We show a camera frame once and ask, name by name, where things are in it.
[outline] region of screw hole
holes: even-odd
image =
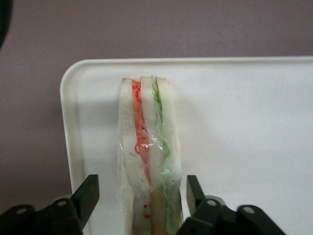
[[[192,234],[195,234],[197,232],[197,229],[196,228],[190,228],[189,230]]]
[[[63,230],[63,234],[69,234],[70,231],[71,231],[71,228],[65,228],[65,229]]]
[[[25,213],[26,211],[27,211],[26,208],[21,208],[21,209],[19,209],[19,210],[16,212],[16,214],[23,214],[23,213]]]
[[[244,207],[243,210],[245,212],[247,212],[248,214],[254,214],[255,213],[254,209],[252,209],[251,207]]]
[[[60,201],[57,203],[58,207],[64,206],[67,202],[66,201]]]
[[[214,200],[208,200],[206,203],[209,204],[212,207],[215,207],[217,205]]]

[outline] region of plastic tray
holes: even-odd
[[[72,190],[99,175],[86,235],[124,234],[116,198],[117,119],[123,77],[157,75],[174,93],[186,175],[233,210],[261,207],[287,234],[313,230],[313,57],[85,60],[61,100]]]

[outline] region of wrapped sandwich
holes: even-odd
[[[121,207],[127,235],[174,235],[182,223],[181,162],[164,78],[124,78],[119,101]]]

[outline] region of plastic wrap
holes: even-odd
[[[181,162],[168,81],[124,78],[118,123],[125,234],[174,235],[182,223]]]

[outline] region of red mark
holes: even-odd
[[[142,124],[141,124],[141,129],[142,129],[142,131],[147,131],[146,126],[145,126],[145,123],[144,123],[144,122],[142,122]]]
[[[133,85],[133,90],[135,90],[135,96],[136,96],[136,98],[140,100],[140,98],[139,98],[140,88],[139,88],[138,86],[134,86],[134,85]]]
[[[140,154],[140,153],[139,153],[139,146],[138,146],[138,143],[136,143],[136,145],[135,145],[135,152],[136,152],[137,154]]]

